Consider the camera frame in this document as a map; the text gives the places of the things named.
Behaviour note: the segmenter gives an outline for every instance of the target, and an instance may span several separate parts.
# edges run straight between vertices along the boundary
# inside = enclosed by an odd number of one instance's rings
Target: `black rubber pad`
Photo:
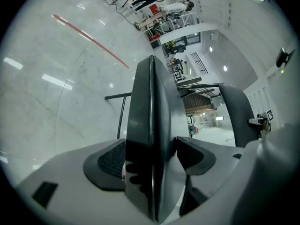
[[[237,158],[237,159],[240,159],[241,156],[242,156],[242,155],[239,154],[239,153],[233,155],[233,157],[234,157],[234,158]]]
[[[52,182],[43,182],[37,189],[32,198],[42,207],[46,208],[58,184]]]

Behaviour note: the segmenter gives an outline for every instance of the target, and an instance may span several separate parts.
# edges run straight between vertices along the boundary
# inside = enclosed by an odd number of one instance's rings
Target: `white shirt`
[[[175,2],[170,5],[164,6],[164,11],[167,13],[180,13],[187,9],[187,6],[183,3]]]

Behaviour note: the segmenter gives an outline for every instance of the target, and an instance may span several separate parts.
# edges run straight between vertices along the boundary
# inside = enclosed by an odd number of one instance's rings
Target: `sign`
[[[271,109],[267,110],[267,116],[268,116],[268,121],[269,122],[271,122],[274,119],[274,116],[273,116],[273,113],[272,113]]]

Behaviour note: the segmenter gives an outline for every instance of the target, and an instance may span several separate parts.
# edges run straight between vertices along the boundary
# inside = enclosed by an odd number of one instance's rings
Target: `ceiling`
[[[216,35],[215,40],[211,40],[211,34]],[[227,37],[214,30],[205,32],[204,37],[205,52],[221,75],[223,83],[230,83],[244,90],[257,80],[248,60]]]
[[[191,0],[195,3],[192,11],[198,13],[201,22],[215,23],[242,41],[247,49],[247,60],[250,66],[259,67],[264,75],[276,62],[277,54],[282,47],[288,47],[295,37],[294,31],[274,0]],[[227,47],[228,39],[222,37],[218,42],[219,49],[226,49],[226,56],[214,53],[218,60],[227,57],[228,61],[242,61],[237,57],[236,47]]]

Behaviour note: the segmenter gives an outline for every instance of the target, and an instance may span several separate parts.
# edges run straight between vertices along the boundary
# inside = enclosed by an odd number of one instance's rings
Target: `metal pole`
[[[113,1],[113,2],[112,2],[112,4],[114,4],[116,1],[119,1],[119,0],[115,0],[115,1]]]
[[[120,130],[121,130],[121,123],[122,123],[123,112],[124,112],[124,107],[125,107],[125,101],[126,101],[126,96],[124,96],[124,98],[123,98],[123,103],[122,103],[122,107],[121,107],[121,114],[120,114],[120,120],[119,120],[119,126],[118,126],[117,139],[120,138]]]
[[[121,93],[121,94],[117,94],[117,95],[106,96],[106,97],[104,97],[104,99],[109,100],[109,99],[113,99],[113,98],[123,98],[123,97],[130,97],[130,96],[131,96],[131,92],[128,92],[128,93]]]

